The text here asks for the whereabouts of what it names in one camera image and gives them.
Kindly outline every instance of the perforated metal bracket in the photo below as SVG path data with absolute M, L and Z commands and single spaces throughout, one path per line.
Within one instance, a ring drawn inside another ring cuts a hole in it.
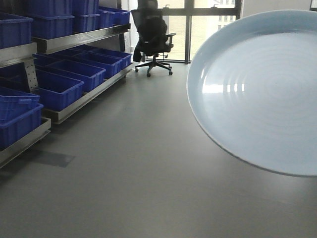
M 30 93 L 34 93 L 38 89 L 38 80 L 36 77 L 35 66 L 33 60 L 24 62 L 25 73 L 27 77 L 27 85 Z

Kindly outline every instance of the chair armrest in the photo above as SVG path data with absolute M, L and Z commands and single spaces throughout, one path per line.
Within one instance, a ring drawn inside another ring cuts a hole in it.
M 169 45 L 170 46 L 172 45 L 172 39 L 173 39 L 173 36 L 175 36 L 175 35 L 176 35 L 176 33 L 170 33 L 167 35 L 169 37 Z

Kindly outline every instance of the shelf rack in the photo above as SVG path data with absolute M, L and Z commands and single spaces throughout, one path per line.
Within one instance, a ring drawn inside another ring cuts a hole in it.
M 0 49 L 0 68 L 17 63 L 24 63 L 28 81 L 28 89 L 30 92 L 35 92 L 38 88 L 38 82 L 33 63 L 33 54 L 36 54 L 37 52 L 41 52 L 44 54 L 55 53 L 75 46 L 88 44 L 115 35 L 120 35 L 127 32 L 130 28 L 131 24 L 126 24 L 55 38 L 51 40 L 32 38 L 33 42 L 30 44 Z M 91 92 L 83 95 L 78 101 L 74 102 L 61 112 L 43 109 L 42 115 L 45 116 L 45 118 L 42 118 L 42 124 L 38 128 L 31 131 L 29 134 L 25 135 L 23 138 L 16 141 L 11 146 L 0 151 L 0 168 L 22 154 L 37 141 L 43 139 L 46 135 L 48 135 L 50 133 L 52 121 L 56 124 L 61 124 L 76 111 L 80 110 L 83 106 L 99 96 L 110 86 L 118 82 L 120 79 L 125 78 L 126 74 L 131 71 L 134 66 L 135 63 L 132 63 L 130 66 L 123 69 L 112 78 L 106 80 L 103 84 L 101 84 Z
M 120 79 L 124 78 L 128 72 L 130 72 L 137 63 L 132 63 L 110 79 L 106 80 L 103 84 L 99 85 L 97 88 L 93 89 L 89 93 L 82 96 L 79 100 L 74 102 L 73 104 L 69 105 L 64 110 L 57 112 L 49 109 L 43 109 L 44 116 L 51 118 L 52 123 L 61 124 L 75 112 L 80 110 L 83 106 L 91 102 L 94 98 L 99 96 L 105 90 L 107 90 L 110 86 L 118 82 Z
M 111 36 L 116 36 L 128 32 L 131 24 L 113 26 L 96 31 L 78 33 L 70 36 L 54 38 L 50 40 L 41 38 L 32 38 L 32 41 L 38 44 L 38 51 L 44 54 L 52 54 L 58 51 L 66 50 L 75 46 L 99 41 Z
M 0 168 L 47 136 L 50 133 L 50 127 L 51 119 L 42 118 L 42 124 L 38 128 L 25 135 L 14 144 L 0 151 Z

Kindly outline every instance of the chair backrest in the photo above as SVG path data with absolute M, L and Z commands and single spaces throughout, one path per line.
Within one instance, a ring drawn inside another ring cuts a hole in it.
M 159 7 L 157 0 L 138 0 L 138 9 L 150 8 L 157 9 Z
M 146 43 L 156 38 L 152 45 L 166 42 L 167 25 L 161 9 L 144 8 L 131 12 L 140 40 Z

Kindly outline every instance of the glass window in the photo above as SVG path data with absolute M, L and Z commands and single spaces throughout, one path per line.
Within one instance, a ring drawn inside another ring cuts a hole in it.
M 194 0 L 195 8 L 210 8 L 217 4 L 218 8 L 234 8 L 234 0 Z
M 172 42 L 174 47 L 170 53 L 165 53 L 168 54 L 167 60 L 185 60 L 186 16 L 163 16 L 163 19 L 168 26 L 167 33 L 176 33 Z
M 219 16 L 193 16 L 192 17 L 192 35 L 190 59 L 192 60 L 198 51 L 199 47 L 208 39 L 213 33 L 217 32 L 223 27 L 219 23 Z
M 158 0 L 158 7 L 159 8 L 163 8 L 166 5 L 170 5 L 168 6 L 169 8 L 184 8 L 185 7 L 185 0 Z
M 313 0 L 312 1 L 312 7 L 313 8 L 317 8 L 317 0 Z

